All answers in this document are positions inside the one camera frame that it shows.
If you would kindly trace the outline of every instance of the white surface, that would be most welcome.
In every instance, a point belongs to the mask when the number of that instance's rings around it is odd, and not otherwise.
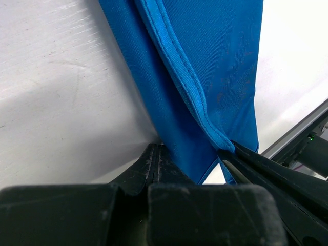
[[[157,139],[97,1],[0,16],[0,187],[110,181]]]
[[[265,0],[261,152],[327,99],[326,9]],[[107,182],[157,140],[97,1],[0,0],[0,16],[0,188]]]

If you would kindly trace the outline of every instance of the blue fabric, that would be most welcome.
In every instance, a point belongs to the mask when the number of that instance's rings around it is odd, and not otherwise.
[[[163,143],[196,183],[230,140],[258,149],[261,0],[100,0]],[[231,176],[221,165],[227,182]]]

